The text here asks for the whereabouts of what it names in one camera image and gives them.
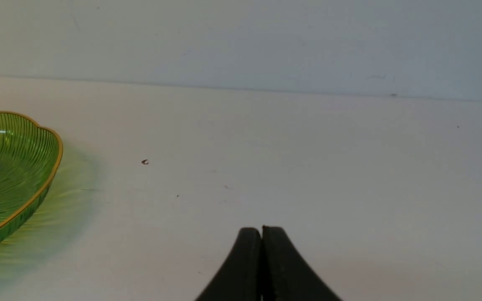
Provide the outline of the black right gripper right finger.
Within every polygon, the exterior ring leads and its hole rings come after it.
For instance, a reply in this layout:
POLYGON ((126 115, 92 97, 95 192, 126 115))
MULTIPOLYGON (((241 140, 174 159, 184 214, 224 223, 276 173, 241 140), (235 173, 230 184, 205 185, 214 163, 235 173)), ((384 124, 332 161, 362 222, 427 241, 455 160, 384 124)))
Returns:
POLYGON ((264 226, 264 301, 340 301, 304 260, 282 227, 264 226))

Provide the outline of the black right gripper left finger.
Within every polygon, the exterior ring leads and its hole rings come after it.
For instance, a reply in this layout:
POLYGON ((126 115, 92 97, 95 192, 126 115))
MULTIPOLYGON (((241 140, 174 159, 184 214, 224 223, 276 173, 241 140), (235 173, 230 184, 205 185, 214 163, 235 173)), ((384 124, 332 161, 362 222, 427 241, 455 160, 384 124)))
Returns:
POLYGON ((254 227, 243 227, 229 255, 197 301, 259 301, 262 237, 254 227))

